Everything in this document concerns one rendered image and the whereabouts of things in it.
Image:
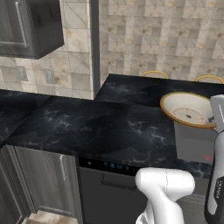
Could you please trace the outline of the dark grey lower cupboard door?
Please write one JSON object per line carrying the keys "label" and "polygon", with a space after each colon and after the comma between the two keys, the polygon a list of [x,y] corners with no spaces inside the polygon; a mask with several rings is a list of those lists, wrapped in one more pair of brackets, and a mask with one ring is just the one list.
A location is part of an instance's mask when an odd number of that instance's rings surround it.
{"label": "dark grey lower cupboard door", "polygon": [[78,219],[74,159],[64,155],[65,181],[60,166],[62,154],[22,147],[16,147],[15,151],[35,207]]}

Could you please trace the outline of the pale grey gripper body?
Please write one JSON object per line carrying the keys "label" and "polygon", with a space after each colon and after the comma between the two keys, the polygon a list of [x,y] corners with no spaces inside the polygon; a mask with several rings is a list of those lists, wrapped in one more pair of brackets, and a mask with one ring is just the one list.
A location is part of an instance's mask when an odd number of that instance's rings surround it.
{"label": "pale grey gripper body", "polygon": [[218,133],[213,129],[189,127],[174,123],[178,159],[211,164],[214,160],[214,141]]}

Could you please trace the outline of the black dishwasher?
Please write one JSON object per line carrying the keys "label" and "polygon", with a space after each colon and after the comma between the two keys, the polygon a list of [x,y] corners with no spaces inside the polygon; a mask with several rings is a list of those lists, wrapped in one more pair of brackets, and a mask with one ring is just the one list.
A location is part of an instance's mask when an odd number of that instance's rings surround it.
{"label": "black dishwasher", "polygon": [[79,157],[83,224],[136,224],[147,198],[137,189],[135,175],[147,166]]}

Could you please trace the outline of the dark upper cupboard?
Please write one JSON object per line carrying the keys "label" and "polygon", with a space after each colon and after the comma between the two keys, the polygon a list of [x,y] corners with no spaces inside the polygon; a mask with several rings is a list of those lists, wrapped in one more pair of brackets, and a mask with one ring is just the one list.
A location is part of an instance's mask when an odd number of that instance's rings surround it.
{"label": "dark upper cupboard", "polygon": [[[23,43],[16,1],[28,47]],[[60,0],[0,0],[0,56],[37,60],[63,45]]]}

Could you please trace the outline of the dark grey corner cupboard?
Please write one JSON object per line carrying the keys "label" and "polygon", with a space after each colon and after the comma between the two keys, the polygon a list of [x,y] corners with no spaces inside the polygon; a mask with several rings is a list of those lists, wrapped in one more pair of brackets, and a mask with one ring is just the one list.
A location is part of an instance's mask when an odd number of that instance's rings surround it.
{"label": "dark grey corner cupboard", "polygon": [[0,224],[22,224],[31,213],[6,145],[0,146]]}

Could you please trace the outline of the grey wall outlet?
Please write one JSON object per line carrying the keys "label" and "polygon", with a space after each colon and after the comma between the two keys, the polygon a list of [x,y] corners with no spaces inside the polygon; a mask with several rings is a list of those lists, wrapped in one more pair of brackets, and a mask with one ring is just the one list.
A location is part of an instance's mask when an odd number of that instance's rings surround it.
{"label": "grey wall outlet", "polygon": [[45,73],[45,81],[47,84],[54,84],[55,83],[55,76],[54,76],[54,71],[51,68],[45,68],[44,69]]}
{"label": "grey wall outlet", "polygon": [[21,81],[28,81],[26,70],[23,66],[19,66],[18,68],[19,79]]}

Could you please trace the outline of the white bowl with yellow rim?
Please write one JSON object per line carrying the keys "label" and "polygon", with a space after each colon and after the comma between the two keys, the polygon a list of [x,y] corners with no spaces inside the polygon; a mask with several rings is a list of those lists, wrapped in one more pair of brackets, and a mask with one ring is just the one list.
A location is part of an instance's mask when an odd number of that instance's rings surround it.
{"label": "white bowl with yellow rim", "polygon": [[189,127],[214,129],[216,123],[210,100],[188,92],[170,92],[160,99],[160,107],[173,121]]}

